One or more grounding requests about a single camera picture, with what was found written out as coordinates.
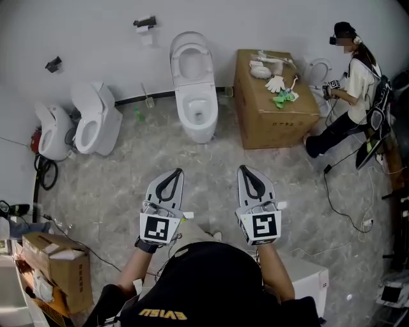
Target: brown cardboard box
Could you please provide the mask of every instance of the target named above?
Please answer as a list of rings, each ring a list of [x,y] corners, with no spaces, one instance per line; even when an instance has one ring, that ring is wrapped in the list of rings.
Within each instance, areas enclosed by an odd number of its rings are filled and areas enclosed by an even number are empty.
[[[265,51],[275,57],[292,59],[287,52]],[[235,98],[240,133],[244,149],[286,148],[302,142],[302,137],[320,118],[320,109],[305,82],[295,84],[300,96],[278,109],[271,93],[265,87],[267,80],[250,75],[250,54],[257,50],[239,50],[237,54]],[[296,70],[284,65],[282,76],[286,87],[291,87]]]
[[[86,247],[61,235],[32,232],[24,235],[23,249],[26,262],[65,294],[71,314],[93,304]]]

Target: black pants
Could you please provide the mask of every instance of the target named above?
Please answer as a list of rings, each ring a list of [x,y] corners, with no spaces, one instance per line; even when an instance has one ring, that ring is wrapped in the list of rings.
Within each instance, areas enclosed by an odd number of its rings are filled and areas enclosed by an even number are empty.
[[[358,125],[354,123],[345,112],[341,117],[328,126],[321,135],[310,136],[305,142],[305,147],[310,157],[316,158],[323,155],[333,146],[336,146],[347,136],[363,132],[367,124]]]

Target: toilet lid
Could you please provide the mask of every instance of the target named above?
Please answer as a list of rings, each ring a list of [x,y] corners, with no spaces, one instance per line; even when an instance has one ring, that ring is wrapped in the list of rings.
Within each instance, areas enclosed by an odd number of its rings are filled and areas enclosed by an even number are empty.
[[[327,79],[331,70],[332,65],[328,60],[318,58],[307,63],[304,70],[304,79],[310,85],[321,85]]]
[[[42,126],[56,125],[56,118],[50,112],[50,110],[44,106],[41,102],[36,102],[34,104],[34,109],[38,119],[41,121]]]
[[[98,114],[104,109],[104,105],[97,91],[95,91],[95,88],[91,84],[77,83],[73,85],[71,97],[74,105],[82,116],[91,112]]]
[[[214,83],[212,55],[200,44],[188,43],[177,48],[172,55],[171,65],[175,87]]]

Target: wristwatch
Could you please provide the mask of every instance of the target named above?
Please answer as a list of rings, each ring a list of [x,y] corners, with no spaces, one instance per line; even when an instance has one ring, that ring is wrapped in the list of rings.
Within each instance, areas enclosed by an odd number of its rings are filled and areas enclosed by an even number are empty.
[[[158,248],[157,245],[152,245],[152,244],[147,244],[143,240],[141,240],[141,237],[138,236],[135,242],[135,247],[140,248],[142,251],[146,253],[151,253],[154,254],[156,252],[156,249]]]

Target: toilet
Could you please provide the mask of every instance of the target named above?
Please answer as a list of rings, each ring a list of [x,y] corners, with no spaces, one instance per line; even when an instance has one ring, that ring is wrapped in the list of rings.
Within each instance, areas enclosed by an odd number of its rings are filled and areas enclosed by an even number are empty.
[[[324,100],[322,85],[327,81],[329,73],[332,71],[331,63],[324,59],[312,59],[304,57],[303,78],[307,81],[311,92],[320,108],[320,116],[327,117],[331,111],[330,104]]]
[[[179,34],[172,41],[169,58],[183,129],[194,142],[207,143],[215,133],[219,109],[206,39],[196,32]]]
[[[70,117],[57,105],[47,108],[41,102],[36,102],[34,108],[42,126],[38,152],[50,160],[66,159],[70,150],[66,137],[69,140],[74,133],[74,125]]]
[[[73,104],[81,113],[75,134],[75,146],[84,154],[109,155],[115,147],[121,128],[122,114],[103,82],[76,83],[71,89]]]

